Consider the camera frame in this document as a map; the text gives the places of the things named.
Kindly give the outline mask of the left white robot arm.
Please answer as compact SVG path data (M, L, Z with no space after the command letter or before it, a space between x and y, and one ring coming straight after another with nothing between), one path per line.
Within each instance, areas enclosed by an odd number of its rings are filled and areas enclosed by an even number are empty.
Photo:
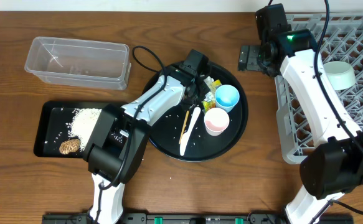
M195 103L211 71L208 57L191 50L185 60L162 66L156 83L137 100L102 109L83 153L95 184L87 223L120 220L125 184L141 164L152 127L182 100Z

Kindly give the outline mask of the mint green bowl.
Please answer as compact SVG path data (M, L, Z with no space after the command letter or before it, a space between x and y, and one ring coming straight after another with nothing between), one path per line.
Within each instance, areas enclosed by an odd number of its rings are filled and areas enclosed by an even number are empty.
M335 91L348 89L356 83L354 69L347 62L328 62L324 64L324 69Z

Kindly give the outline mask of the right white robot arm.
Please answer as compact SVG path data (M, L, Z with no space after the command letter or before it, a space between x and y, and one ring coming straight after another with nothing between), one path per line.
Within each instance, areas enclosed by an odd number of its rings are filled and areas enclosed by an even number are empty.
M363 132L347 113L323 67L308 29L293 30L282 4L270 2L255 14L260 48L258 70L283 77L309 123L315 149L299 165L302 187L279 223L317 223L345 194L363 185Z

